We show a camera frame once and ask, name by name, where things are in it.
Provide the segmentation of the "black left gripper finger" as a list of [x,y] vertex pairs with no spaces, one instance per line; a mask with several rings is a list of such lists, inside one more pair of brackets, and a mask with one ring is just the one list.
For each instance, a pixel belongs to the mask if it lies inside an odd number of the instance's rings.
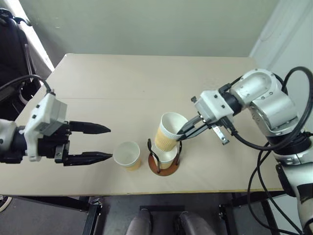
[[82,132],[84,134],[103,134],[111,132],[111,130],[106,126],[91,122],[80,122],[80,121],[70,121],[69,129],[70,131]]
[[78,155],[68,155],[63,159],[63,166],[91,165],[105,161],[112,157],[112,154],[104,152],[83,152]]

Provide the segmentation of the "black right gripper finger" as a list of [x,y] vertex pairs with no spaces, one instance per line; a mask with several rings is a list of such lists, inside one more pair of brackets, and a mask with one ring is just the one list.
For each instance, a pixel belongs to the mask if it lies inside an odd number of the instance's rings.
[[211,129],[211,125],[203,124],[201,127],[198,128],[192,126],[192,128],[183,132],[183,134],[179,137],[178,141],[184,141],[187,139],[194,138],[207,129]]
[[197,123],[202,123],[202,117],[201,116],[195,116],[189,121],[187,121],[181,129],[177,132],[178,135],[191,135],[194,132],[196,132],[199,127],[196,127]]

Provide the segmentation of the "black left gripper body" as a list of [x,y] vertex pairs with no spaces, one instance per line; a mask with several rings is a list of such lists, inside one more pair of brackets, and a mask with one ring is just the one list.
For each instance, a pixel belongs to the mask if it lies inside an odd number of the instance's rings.
[[70,166],[69,163],[69,136],[71,131],[69,122],[65,121],[54,133],[50,136],[43,136],[38,139],[38,154],[41,157],[54,159],[57,164]]

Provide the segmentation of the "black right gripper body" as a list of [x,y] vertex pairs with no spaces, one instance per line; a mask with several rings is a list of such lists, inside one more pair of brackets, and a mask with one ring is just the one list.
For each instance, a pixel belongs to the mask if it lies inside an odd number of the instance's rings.
[[196,130],[195,136],[200,135],[207,129],[212,129],[213,132],[218,136],[218,138],[222,142],[222,145],[226,145],[229,143],[229,139],[225,137],[225,134],[221,130],[222,127],[224,127],[230,133],[232,133],[232,131],[234,130],[234,126],[228,117],[222,117],[216,122],[209,123],[202,117],[202,115],[199,112],[198,114],[204,124]]

